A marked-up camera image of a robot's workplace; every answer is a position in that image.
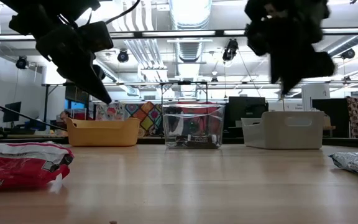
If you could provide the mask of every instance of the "orange plastic basket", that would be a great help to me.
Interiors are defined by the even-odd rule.
[[[72,146],[134,146],[140,120],[82,121],[67,119],[68,141]]]

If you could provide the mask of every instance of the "transparent container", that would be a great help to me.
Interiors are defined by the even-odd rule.
[[[165,145],[217,149],[222,145],[224,105],[163,105]]]

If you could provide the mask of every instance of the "white storage bin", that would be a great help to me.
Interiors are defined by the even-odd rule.
[[[319,149],[323,145],[324,113],[272,111],[259,124],[242,130],[246,146],[263,149]]]

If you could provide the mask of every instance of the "black monitor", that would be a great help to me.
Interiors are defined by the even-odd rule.
[[[22,107],[22,102],[10,103],[10,104],[5,105],[5,107],[20,113],[20,109]],[[19,119],[20,119],[20,116],[18,114],[11,113],[9,111],[4,111],[4,122],[19,121]]]
[[[269,110],[264,97],[230,96],[227,106],[232,122],[241,121],[241,118],[261,118]]]

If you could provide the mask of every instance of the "black cable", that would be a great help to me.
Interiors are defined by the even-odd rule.
[[[249,70],[248,70],[248,68],[247,68],[246,62],[245,62],[244,59],[242,58],[240,49],[239,49],[239,55],[240,55],[240,58],[241,58],[241,60],[242,60],[242,64],[244,65],[244,67],[245,67],[246,70],[247,70],[248,76],[249,76],[249,78],[250,78],[252,84],[254,84],[254,87],[255,87],[256,92],[258,93],[259,97],[262,97],[262,95],[260,95],[260,93],[259,93],[258,88],[256,87],[256,84],[255,84],[254,80],[252,79],[251,73],[249,73]]]
[[[131,6],[129,9],[125,10],[125,11],[122,12],[120,15],[115,16],[115,17],[113,17],[113,18],[107,20],[107,21],[105,22],[106,25],[107,25],[107,24],[110,24],[112,21],[115,21],[116,19],[118,19],[118,18],[120,18],[120,17],[125,16],[126,14],[128,14],[129,12],[131,12],[132,10],[134,10],[139,3],[140,3],[140,0],[137,0],[137,1],[135,2],[135,4],[134,4],[133,6]]]
[[[91,19],[92,19],[92,11],[91,11],[91,13],[89,14],[89,19],[88,19],[88,21],[86,22],[86,25],[88,25],[88,24],[91,23]]]
[[[62,16],[61,14],[58,15],[59,19],[65,22],[67,25],[71,25],[74,29],[78,29],[78,25],[75,23],[75,21],[72,21],[71,19],[67,19],[66,17]]]

